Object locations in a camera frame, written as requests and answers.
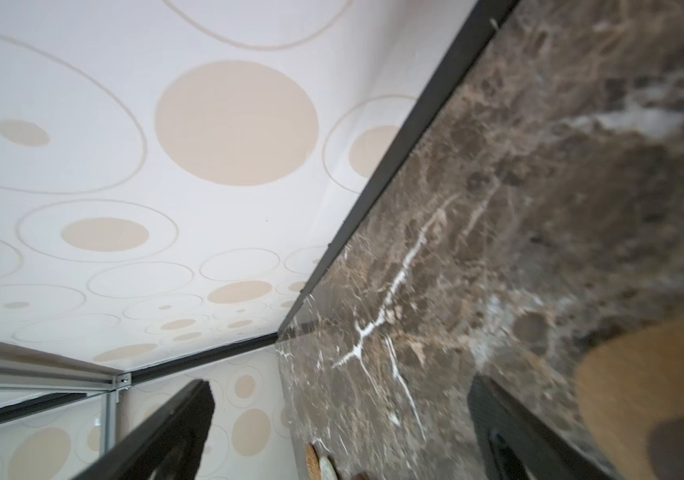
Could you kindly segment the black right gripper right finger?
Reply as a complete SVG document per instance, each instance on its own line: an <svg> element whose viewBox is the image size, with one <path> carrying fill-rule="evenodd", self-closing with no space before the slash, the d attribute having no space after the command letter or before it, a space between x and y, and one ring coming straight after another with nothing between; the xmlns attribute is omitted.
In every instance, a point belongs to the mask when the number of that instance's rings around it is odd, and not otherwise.
<svg viewBox="0 0 684 480"><path fill-rule="evenodd" d="M488 376L474 377L468 407L489 479L609 477Z"/></svg>

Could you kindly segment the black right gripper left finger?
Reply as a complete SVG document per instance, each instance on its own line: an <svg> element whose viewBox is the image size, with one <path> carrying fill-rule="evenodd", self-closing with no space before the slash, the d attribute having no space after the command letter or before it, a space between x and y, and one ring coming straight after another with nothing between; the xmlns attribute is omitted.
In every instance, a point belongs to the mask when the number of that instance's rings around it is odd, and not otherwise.
<svg viewBox="0 0 684 480"><path fill-rule="evenodd" d="M75 479L194 479L214 411L210 383L193 380Z"/></svg>

